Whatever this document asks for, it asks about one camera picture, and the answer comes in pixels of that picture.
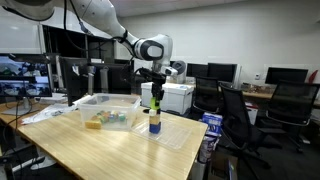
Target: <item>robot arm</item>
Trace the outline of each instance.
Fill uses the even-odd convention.
[[[95,28],[106,32],[124,45],[136,58],[153,61],[152,71],[163,75],[176,75],[170,67],[172,39],[166,35],[138,39],[118,22],[114,6],[109,0],[66,0],[67,9]],[[28,19],[43,21],[54,13],[54,7],[65,8],[61,0],[0,0],[0,5],[10,12]]]

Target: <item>yellow sponge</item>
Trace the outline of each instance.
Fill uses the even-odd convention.
[[[85,122],[86,128],[89,129],[101,129],[101,122],[100,121],[86,121]]]

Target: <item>office chair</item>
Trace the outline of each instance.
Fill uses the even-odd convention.
[[[296,134],[293,134],[295,139],[288,132],[284,134],[296,145],[296,150],[302,153],[299,144],[300,129],[310,122],[312,106],[318,91],[319,84],[280,81],[268,103],[266,117],[270,120],[262,119],[261,124],[269,128],[298,127]]]
[[[218,79],[196,77],[196,95],[193,107],[202,112],[218,113],[223,107]]]
[[[270,164],[263,159],[258,152],[258,148],[279,148],[280,143],[269,136],[270,134],[283,133],[279,129],[260,129],[250,123],[248,111],[243,99],[242,91],[231,89],[221,85],[222,95],[224,99],[224,119],[222,122],[222,133],[231,142],[235,148],[219,146],[227,149],[235,156],[242,159],[248,166],[256,179],[256,174],[252,166],[249,164],[247,157],[262,162],[265,168],[271,168]]]

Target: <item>chair backrest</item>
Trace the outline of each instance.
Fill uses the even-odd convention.
[[[306,125],[319,84],[280,81],[268,104],[268,116],[283,123]]]
[[[218,79],[196,77],[194,106],[204,111],[215,112],[220,101]]]
[[[221,84],[225,114],[223,132],[239,148],[251,139],[251,124],[242,91],[228,88]]]

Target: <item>transparent plastic bin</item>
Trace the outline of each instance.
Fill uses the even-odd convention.
[[[172,149],[180,149],[191,134],[191,129],[180,126],[166,119],[160,119],[161,130],[158,134],[149,132],[149,119],[146,119],[134,127],[132,131],[137,135],[159,142]]]
[[[92,120],[102,111],[109,114],[115,112],[118,116],[107,118],[106,122],[101,123],[101,129],[129,131],[136,120],[136,111],[140,102],[139,96],[98,93],[80,101],[78,107],[84,127],[86,121]]]

